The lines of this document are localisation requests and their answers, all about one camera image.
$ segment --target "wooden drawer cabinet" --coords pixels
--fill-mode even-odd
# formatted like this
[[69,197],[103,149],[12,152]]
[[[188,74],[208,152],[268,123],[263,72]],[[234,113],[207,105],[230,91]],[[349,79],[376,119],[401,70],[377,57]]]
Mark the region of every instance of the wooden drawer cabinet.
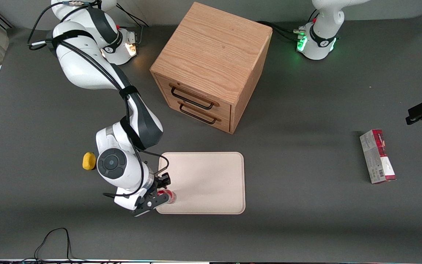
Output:
[[260,79],[271,33],[195,2],[151,73],[172,109],[233,134]]

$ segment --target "gray tabletop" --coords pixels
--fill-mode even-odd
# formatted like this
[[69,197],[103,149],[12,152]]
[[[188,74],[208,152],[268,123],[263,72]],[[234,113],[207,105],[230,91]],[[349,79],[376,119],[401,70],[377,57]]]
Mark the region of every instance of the gray tabletop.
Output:
[[[124,115],[122,99],[75,87],[48,50],[27,49],[28,30],[11,30],[0,73],[0,258],[30,257],[49,230],[67,227],[85,259],[422,263],[422,122],[405,124],[422,102],[422,17],[346,22],[318,62],[275,34],[234,135],[166,105],[149,67],[173,31],[145,29],[139,56],[121,67],[164,126],[150,150],[242,153],[245,212],[131,217],[103,197],[115,187],[81,160]],[[395,182],[369,182],[358,137],[376,128]],[[63,236],[41,257],[63,259]]]

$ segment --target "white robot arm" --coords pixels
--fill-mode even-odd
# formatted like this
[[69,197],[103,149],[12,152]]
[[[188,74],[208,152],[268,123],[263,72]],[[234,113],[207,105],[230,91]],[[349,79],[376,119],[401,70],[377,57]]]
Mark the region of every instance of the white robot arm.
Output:
[[[52,0],[52,4],[65,2]],[[105,11],[116,6],[117,0],[102,0],[100,8],[94,8],[88,2],[77,1],[76,6],[55,5],[53,13],[60,20],[80,23],[94,37],[102,55],[116,65],[122,65],[136,55],[136,35],[126,29],[120,29]]]
[[344,7],[359,5],[370,0],[312,0],[312,4],[319,10],[316,22],[309,22],[299,27],[300,36],[297,51],[312,60],[321,60],[333,50],[335,35],[343,22]]
[[[64,21],[53,29],[51,38],[30,46],[51,44],[63,72],[74,85],[85,89],[119,91],[127,115],[120,122],[97,132],[97,171],[107,182],[117,187],[116,194],[104,195],[114,198],[116,204],[130,209],[134,216],[139,216],[174,200],[172,192],[158,191],[170,184],[169,175],[164,173],[159,176],[161,171],[153,173],[138,154],[138,151],[144,151],[159,142],[163,128],[136,88],[115,65],[115,61],[122,56],[129,57],[121,51],[122,45],[112,47],[112,43],[107,40],[106,32],[110,32],[111,40],[115,35],[114,44],[122,40],[119,37],[122,34],[113,20],[99,8],[89,6],[76,11],[80,7],[70,6],[78,3],[84,5],[82,2],[71,1],[53,6],[57,17],[65,17]],[[104,0],[103,3],[109,5],[104,4],[102,9],[114,6],[116,1]],[[114,49],[110,57],[102,55],[101,48],[105,51],[106,47]]]

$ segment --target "black metal handle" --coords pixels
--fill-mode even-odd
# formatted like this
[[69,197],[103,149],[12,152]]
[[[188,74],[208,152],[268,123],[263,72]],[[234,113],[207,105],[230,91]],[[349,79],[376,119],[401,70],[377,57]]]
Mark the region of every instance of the black metal handle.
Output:
[[197,115],[193,115],[192,113],[190,113],[190,112],[186,112],[185,110],[183,110],[182,109],[183,108],[183,104],[180,104],[180,111],[182,112],[182,113],[184,113],[184,114],[186,114],[186,115],[189,115],[189,116],[191,116],[191,117],[194,117],[194,118],[196,118],[196,119],[198,119],[198,120],[200,120],[200,121],[202,121],[202,122],[205,122],[205,123],[207,123],[208,125],[212,125],[212,124],[214,124],[214,123],[216,123],[216,120],[217,120],[217,118],[215,117],[211,122],[209,122],[208,120],[206,120],[206,119],[203,119],[203,118],[201,118],[201,117],[199,117],[199,116],[197,116]]
[[175,87],[172,87],[171,93],[172,93],[172,95],[174,95],[174,97],[177,97],[177,98],[179,98],[179,99],[182,99],[182,100],[184,100],[185,102],[191,103],[192,105],[197,106],[197,107],[199,107],[199,108],[203,108],[204,110],[210,110],[210,109],[211,109],[211,107],[213,107],[213,105],[214,105],[214,103],[212,102],[212,103],[211,103],[211,105],[209,105],[208,107],[206,107],[206,106],[204,106],[204,105],[202,105],[202,104],[199,104],[199,103],[197,103],[197,102],[193,102],[193,101],[192,101],[192,100],[190,100],[190,99],[187,99],[187,98],[185,98],[185,97],[183,97],[183,96],[181,96],[181,95],[178,95],[178,94],[174,93],[174,90],[175,90]]

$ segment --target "yellow sponge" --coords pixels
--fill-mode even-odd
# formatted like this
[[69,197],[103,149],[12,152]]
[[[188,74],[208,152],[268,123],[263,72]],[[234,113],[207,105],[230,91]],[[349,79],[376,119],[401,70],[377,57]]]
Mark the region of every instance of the yellow sponge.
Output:
[[95,154],[92,152],[87,152],[84,154],[84,157],[82,158],[82,167],[88,171],[95,168],[95,163],[97,161],[97,158],[95,157]]

